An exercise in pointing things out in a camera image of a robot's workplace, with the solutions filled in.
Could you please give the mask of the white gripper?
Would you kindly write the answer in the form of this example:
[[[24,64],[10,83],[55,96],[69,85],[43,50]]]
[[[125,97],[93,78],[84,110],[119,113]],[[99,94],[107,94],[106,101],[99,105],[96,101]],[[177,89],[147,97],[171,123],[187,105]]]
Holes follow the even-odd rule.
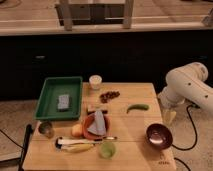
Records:
[[[168,111],[171,111],[178,105],[180,98],[178,96],[159,94],[158,99],[160,100],[160,104],[163,107],[163,123],[165,125],[168,125],[168,123],[169,123],[169,125],[171,125],[173,120],[176,117],[177,112],[172,111],[170,113],[170,121],[169,121],[169,112]]]

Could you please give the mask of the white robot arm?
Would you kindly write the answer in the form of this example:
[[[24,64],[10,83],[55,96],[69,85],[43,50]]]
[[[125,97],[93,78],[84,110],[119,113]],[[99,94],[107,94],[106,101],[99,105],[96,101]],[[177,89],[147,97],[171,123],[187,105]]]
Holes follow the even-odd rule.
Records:
[[[166,86],[158,94],[162,106],[162,118],[170,125],[176,116],[174,108],[185,100],[192,101],[209,114],[213,114],[213,88],[205,84],[207,67],[193,62],[170,70],[165,77]]]

